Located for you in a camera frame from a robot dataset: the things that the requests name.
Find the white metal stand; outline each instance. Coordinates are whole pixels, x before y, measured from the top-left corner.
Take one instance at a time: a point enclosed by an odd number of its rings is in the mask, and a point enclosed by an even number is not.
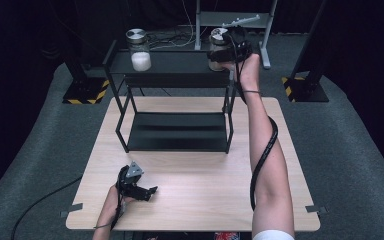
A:
[[[273,23],[274,12],[277,0],[273,0],[269,13],[237,13],[237,12],[201,12],[201,1],[196,0],[196,39],[195,50],[201,49],[201,26],[222,27],[223,24],[231,23],[237,19],[254,18],[256,15],[260,19],[242,24],[247,28],[265,28],[263,41],[259,41],[261,59],[265,69],[270,69],[270,60],[267,53],[267,41],[269,39],[271,26]]]

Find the gray carpet floor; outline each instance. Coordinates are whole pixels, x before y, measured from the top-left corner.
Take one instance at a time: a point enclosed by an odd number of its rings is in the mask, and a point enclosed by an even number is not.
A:
[[[306,38],[271,36],[272,68],[261,71],[261,90],[280,102],[313,201],[329,210],[320,215],[318,231],[298,232],[296,239],[384,239],[384,159],[347,96],[322,78],[329,102],[291,103],[286,97],[281,78],[290,75]],[[102,71],[87,74],[99,76]],[[62,104],[70,83],[63,64],[55,71],[30,136],[0,181],[0,239],[11,237],[17,219],[31,204],[80,177],[86,167],[113,95],[107,91],[96,105]],[[206,89],[166,90],[173,96],[216,94]],[[166,95],[160,89],[144,93]],[[34,206],[20,222],[16,239],[90,239],[92,231],[69,230],[60,217],[60,211],[72,204],[77,187],[78,182]],[[129,236],[114,232],[112,239]]]

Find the black and yellow striped base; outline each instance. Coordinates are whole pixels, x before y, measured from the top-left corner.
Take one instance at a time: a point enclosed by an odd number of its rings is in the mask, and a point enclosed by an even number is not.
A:
[[[303,77],[282,77],[282,83],[290,102],[329,102],[319,83],[310,84]]]
[[[88,78],[87,83],[82,84],[81,86],[72,83],[64,95],[63,103],[100,103],[105,96],[109,83],[109,80],[105,78]]]

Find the yellow and black hazard tape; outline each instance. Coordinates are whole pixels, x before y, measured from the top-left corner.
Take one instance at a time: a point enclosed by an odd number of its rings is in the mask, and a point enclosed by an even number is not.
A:
[[[110,84],[110,81],[108,79],[105,80],[102,84],[100,91],[97,93],[96,97],[67,98],[67,99],[63,100],[63,103],[68,103],[68,104],[97,104],[97,103],[100,103],[105,96],[105,93],[107,91],[109,84]]]
[[[294,80],[301,81],[301,80],[305,80],[305,78],[296,77],[293,80],[291,80],[290,78],[282,77],[283,87],[285,88],[286,96],[291,102],[296,102],[296,96],[294,96],[294,91],[291,87],[291,81],[294,81]]]

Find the white powder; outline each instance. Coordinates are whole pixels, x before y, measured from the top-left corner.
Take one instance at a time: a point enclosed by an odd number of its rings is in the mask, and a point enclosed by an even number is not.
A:
[[[136,71],[146,71],[151,67],[151,56],[147,52],[133,53],[132,63]]]

